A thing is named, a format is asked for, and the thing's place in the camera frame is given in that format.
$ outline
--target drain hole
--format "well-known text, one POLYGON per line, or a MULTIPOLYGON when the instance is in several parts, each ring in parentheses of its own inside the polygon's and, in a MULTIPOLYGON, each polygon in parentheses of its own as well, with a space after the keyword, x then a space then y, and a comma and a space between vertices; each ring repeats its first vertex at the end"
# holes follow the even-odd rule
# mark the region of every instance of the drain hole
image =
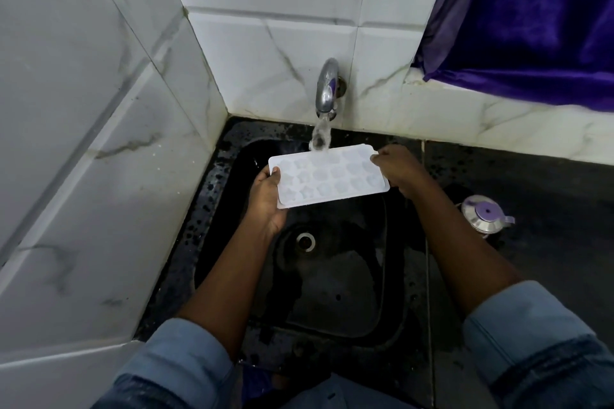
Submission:
POLYGON ((311 252, 316 247, 316 239, 311 233, 301 233, 296 237, 296 245, 304 252, 311 252))

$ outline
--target white ice cube tray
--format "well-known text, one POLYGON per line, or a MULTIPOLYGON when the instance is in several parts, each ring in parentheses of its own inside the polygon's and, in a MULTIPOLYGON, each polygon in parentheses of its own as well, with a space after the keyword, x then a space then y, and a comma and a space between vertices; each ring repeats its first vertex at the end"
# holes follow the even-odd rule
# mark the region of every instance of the white ice cube tray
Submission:
POLYGON ((269 158, 269 168, 281 170, 280 209, 386 192, 388 180, 370 157, 368 144, 312 150, 269 158))

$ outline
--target faucet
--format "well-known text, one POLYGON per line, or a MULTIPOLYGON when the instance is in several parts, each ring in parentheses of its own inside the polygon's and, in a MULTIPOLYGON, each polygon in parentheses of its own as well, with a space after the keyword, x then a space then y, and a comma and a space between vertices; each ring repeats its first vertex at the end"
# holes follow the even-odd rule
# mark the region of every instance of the faucet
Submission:
POLYGON ((329 58, 324 62, 318 78, 318 89, 316 91, 316 114, 318 114, 318 117, 322 114, 327 114, 329 120, 336 117, 335 99, 337 96, 342 95, 339 94, 343 89, 341 86, 342 79, 339 78, 339 62, 334 58, 329 58))

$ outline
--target forearm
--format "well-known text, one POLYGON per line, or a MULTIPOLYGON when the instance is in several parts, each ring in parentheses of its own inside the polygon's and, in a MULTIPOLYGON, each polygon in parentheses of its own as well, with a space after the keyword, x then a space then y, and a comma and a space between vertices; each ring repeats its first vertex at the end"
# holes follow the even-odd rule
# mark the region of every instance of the forearm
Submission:
POLYGON ((485 242, 426 173, 414 182, 413 202, 451 296, 464 316, 521 281, 516 269, 485 242))
POLYGON ((201 326, 236 360, 272 236, 246 216, 194 296, 177 315, 201 326))

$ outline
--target black sink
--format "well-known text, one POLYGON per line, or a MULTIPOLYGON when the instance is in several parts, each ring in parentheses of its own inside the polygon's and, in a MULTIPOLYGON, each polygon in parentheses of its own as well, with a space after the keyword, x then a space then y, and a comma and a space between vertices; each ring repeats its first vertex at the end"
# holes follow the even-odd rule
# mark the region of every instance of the black sink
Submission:
MULTIPOLYGON (((195 271, 198 286, 247 207, 269 157, 307 151, 307 143, 252 142, 239 152, 195 271)), ((251 311, 261 328, 297 330, 373 346, 403 321, 404 199, 396 191, 289 209, 267 254, 251 311)))

